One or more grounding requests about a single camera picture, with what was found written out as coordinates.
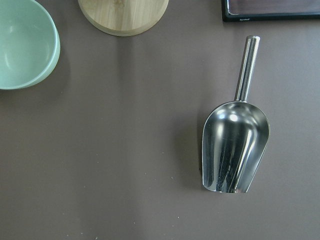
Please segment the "mint green bowl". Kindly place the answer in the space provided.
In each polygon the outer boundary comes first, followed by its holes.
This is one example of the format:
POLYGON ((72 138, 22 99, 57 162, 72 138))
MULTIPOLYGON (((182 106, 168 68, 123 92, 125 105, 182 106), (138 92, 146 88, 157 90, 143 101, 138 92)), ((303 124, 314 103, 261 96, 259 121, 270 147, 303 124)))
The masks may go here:
POLYGON ((60 37, 48 11, 35 0, 0 2, 0 88, 34 86, 55 69, 60 37))

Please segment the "black framed tray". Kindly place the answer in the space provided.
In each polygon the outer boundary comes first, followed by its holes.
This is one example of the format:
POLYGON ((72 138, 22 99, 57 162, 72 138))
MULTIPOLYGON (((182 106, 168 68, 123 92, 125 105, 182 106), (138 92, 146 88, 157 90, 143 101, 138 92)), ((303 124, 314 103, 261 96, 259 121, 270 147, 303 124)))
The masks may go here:
POLYGON ((224 22, 314 20, 320 18, 319 0, 222 0, 224 22))

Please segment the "steel ice scoop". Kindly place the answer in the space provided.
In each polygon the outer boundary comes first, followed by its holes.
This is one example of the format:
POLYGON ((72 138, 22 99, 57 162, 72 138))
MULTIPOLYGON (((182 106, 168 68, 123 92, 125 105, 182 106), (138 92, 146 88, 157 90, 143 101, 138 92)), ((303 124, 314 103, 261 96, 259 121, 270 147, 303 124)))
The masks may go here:
POLYGON ((259 43, 259 36, 247 36, 234 100, 216 107, 204 123, 202 185, 209 191, 246 193, 266 150, 269 121, 247 101, 259 43))

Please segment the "wooden cup stand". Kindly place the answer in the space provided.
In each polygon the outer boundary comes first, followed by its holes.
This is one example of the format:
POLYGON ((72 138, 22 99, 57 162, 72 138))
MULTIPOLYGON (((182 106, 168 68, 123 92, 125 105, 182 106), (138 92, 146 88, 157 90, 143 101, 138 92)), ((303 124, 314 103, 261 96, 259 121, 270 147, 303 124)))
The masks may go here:
POLYGON ((152 28, 164 15, 168 0, 79 0, 86 19, 104 33, 130 37, 152 28))

